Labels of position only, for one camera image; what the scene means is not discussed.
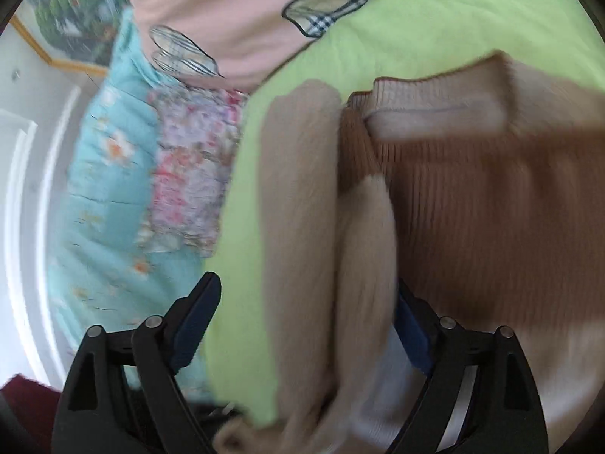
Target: sweater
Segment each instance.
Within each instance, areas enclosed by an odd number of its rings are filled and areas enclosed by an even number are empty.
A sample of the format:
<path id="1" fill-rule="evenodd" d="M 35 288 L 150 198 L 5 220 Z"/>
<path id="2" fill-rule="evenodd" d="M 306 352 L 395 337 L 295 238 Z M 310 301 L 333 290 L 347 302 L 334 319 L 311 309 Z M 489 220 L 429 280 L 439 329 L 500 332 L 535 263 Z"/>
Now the sweater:
<path id="1" fill-rule="evenodd" d="M 379 78 L 338 104 L 309 82 L 265 119 L 281 423 L 227 424 L 217 452 L 383 450 L 380 432 L 396 429 L 360 423 L 385 380 L 396 276 L 469 329 L 513 327 L 555 452 L 605 382 L 605 96 L 497 53 L 425 80 Z"/>

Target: white wall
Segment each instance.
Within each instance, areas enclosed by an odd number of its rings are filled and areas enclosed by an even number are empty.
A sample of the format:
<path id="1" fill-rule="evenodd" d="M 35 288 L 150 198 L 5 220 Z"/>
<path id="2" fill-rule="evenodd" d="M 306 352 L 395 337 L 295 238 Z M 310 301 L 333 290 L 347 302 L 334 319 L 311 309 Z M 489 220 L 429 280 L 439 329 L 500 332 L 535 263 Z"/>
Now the white wall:
<path id="1" fill-rule="evenodd" d="M 0 36 L 0 385 L 14 373 L 62 385 L 45 301 L 47 210 L 65 186 L 79 119 L 96 90 L 86 75 L 44 63 L 12 26 Z M 26 148 L 16 156 L 19 136 Z M 10 181 L 10 172 L 21 175 Z M 20 209 L 13 203 L 11 215 L 7 196 L 15 193 Z"/>

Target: teal fabric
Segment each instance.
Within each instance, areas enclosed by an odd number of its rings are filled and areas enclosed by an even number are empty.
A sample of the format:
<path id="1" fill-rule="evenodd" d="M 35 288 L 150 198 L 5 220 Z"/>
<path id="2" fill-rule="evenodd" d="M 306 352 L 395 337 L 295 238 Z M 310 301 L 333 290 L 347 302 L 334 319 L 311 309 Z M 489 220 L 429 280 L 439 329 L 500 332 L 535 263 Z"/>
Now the teal fabric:
<path id="1" fill-rule="evenodd" d="M 188 248 L 144 253 L 137 245 L 157 144 L 157 116 L 145 100 L 173 81 L 143 56 L 127 9 L 108 77 L 81 122 L 50 251 L 50 302 L 74 350 L 93 324 L 112 332 L 164 314 L 202 274 L 202 259 Z M 188 398 L 210 399 L 200 353 L 177 381 Z"/>

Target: framed painting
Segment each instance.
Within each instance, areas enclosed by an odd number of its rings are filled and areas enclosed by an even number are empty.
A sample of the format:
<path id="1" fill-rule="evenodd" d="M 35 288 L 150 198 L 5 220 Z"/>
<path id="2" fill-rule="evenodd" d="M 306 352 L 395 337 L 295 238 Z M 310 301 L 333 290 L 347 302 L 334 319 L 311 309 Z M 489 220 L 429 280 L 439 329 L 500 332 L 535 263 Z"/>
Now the framed painting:
<path id="1" fill-rule="evenodd" d="M 11 23 L 49 65 L 104 75 L 128 0 L 23 0 Z"/>

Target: blue gripper pad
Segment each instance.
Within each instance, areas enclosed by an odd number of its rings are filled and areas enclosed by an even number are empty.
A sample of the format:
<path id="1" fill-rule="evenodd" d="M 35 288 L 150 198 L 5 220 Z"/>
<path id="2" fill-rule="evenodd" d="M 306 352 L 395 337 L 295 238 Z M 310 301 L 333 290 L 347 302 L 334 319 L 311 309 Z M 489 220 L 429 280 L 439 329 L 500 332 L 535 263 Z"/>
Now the blue gripper pad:
<path id="1" fill-rule="evenodd" d="M 214 316 L 214 312 L 219 306 L 221 300 L 221 283 L 216 275 L 210 278 L 205 289 L 197 296 L 195 303 L 189 309 L 188 314 L 183 319 L 181 326 L 174 335 L 172 342 L 172 351 L 169 365 L 174 374 L 181 368 L 191 363 L 197 347 L 208 328 L 208 324 Z"/>
<path id="2" fill-rule="evenodd" d="M 394 326 L 412 365 L 429 375 L 433 369 L 431 342 L 401 295 L 397 296 Z"/>

